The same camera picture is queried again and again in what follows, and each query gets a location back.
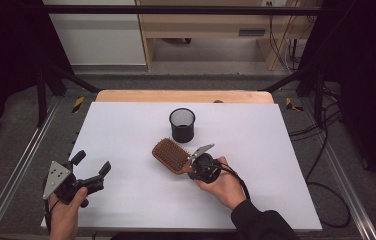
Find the wooden cabinet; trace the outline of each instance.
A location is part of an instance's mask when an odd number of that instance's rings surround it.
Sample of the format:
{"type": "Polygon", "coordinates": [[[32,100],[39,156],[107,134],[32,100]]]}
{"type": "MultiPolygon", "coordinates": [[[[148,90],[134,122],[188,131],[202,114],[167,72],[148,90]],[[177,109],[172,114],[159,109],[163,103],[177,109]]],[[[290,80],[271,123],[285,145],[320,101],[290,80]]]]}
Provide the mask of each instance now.
{"type": "MultiPolygon", "coordinates": [[[[258,7],[262,5],[262,0],[136,0],[136,3],[149,6],[258,7]]],[[[312,4],[316,4],[316,1],[302,3],[299,0],[287,0],[285,6],[304,7],[312,4]]],[[[310,18],[293,16],[144,14],[139,15],[139,19],[149,69],[156,38],[255,38],[268,69],[273,70],[278,60],[270,46],[271,30],[278,46],[275,49],[281,54],[285,50],[285,39],[307,39],[313,28],[310,18]]]]}

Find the hand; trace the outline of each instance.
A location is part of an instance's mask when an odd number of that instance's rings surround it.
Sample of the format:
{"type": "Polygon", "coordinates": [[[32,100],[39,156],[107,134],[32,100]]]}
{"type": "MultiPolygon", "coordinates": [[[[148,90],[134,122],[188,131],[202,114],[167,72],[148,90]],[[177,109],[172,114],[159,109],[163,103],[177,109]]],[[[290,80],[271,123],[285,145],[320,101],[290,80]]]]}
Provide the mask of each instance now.
{"type": "MultiPolygon", "coordinates": [[[[220,163],[228,164],[225,157],[220,157],[218,160],[220,163]]],[[[200,180],[195,180],[195,183],[202,190],[213,194],[223,205],[231,210],[246,199],[238,179],[224,170],[220,172],[219,177],[212,183],[207,184],[200,180]]]]}
{"type": "Polygon", "coordinates": [[[51,194],[50,208],[57,203],[51,210],[51,240],[73,240],[76,238],[78,231],[78,210],[79,206],[86,199],[87,194],[87,188],[80,188],[69,205],[59,201],[57,195],[54,193],[51,194]]]}

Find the black horizontal bar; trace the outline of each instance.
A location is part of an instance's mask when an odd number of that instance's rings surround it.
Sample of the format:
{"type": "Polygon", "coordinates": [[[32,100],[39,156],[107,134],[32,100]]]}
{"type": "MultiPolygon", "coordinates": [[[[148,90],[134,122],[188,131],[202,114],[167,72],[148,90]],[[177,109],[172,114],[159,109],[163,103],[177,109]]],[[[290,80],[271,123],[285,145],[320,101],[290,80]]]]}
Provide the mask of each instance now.
{"type": "Polygon", "coordinates": [[[320,7],[240,7],[240,6],[111,6],[111,5],[23,5],[27,13],[53,14],[200,14],[200,15],[282,15],[321,16],[338,13],[320,7]]]}

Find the gray carpet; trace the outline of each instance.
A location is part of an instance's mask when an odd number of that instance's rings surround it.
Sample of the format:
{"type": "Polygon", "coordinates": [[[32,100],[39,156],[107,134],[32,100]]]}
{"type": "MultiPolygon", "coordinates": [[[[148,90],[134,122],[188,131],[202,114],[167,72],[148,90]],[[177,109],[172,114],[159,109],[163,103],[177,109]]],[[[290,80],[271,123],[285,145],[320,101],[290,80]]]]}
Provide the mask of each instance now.
{"type": "MultiPolygon", "coordinates": [[[[244,89],[257,90],[266,87],[274,80],[274,76],[251,77],[243,75],[222,76],[84,76],[94,85],[107,89],[244,89]]],[[[292,90],[293,85],[287,86],[273,94],[275,102],[280,105],[289,132],[301,130],[311,125],[305,112],[287,110],[286,97],[293,100],[295,106],[301,101],[292,90]]],[[[0,234],[46,235],[47,232],[39,227],[43,217],[41,200],[42,178],[46,174],[52,160],[64,161],[72,150],[72,142],[77,138],[84,117],[89,109],[89,102],[95,99],[95,94],[88,93],[67,83],[71,88],[66,97],[62,98],[58,112],[47,131],[37,153],[17,190],[10,206],[0,222],[0,234]],[[78,113],[71,113],[77,97],[85,96],[85,101],[78,113]]],[[[37,121],[36,89],[30,88],[10,97],[6,104],[6,112],[0,120],[0,193],[11,175],[14,166],[23,153],[32,136],[37,121]]],[[[360,153],[352,141],[348,130],[342,122],[335,122],[329,127],[329,141],[342,161],[348,177],[353,183],[372,223],[376,229],[376,173],[363,170],[360,153]]],[[[319,149],[320,143],[316,136],[306,140],[293,142],[300,167],[305,175],[319,149]]],[[[337,184],[328,167],[326,156],[323,156],[311,180],[325,184],[338,192],[337,184]]],[[[346,212],[341,202],[321,188],[310,187],[312,198],[321,219],[331,223],[341,223],[346,212]]],[[[321,232],[299,233],[302,239],[362,239],[355,222],[342,229],[323,226],[321,232]]],[[[99,233],[99,236],[112,236],[113,233],[99,233]]],[[[120,239],[154,239],[156,235],[122,233],[120,239]]],[[[213,237],[204,234],[182,234],[180,239],[200,239],[213,237]]]]}

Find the black sleeve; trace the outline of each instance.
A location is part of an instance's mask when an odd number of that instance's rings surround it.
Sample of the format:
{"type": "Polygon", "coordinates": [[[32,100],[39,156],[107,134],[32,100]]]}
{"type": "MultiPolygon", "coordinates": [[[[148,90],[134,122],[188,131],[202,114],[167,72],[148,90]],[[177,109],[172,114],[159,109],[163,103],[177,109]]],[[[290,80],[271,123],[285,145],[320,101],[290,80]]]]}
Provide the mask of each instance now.
{"type": "Polygon", "coordinates": [[[298,240],[298,236],[276,211],[259,211],[250,200],[240,203],[231,214],[241,239],[298,240]]]}

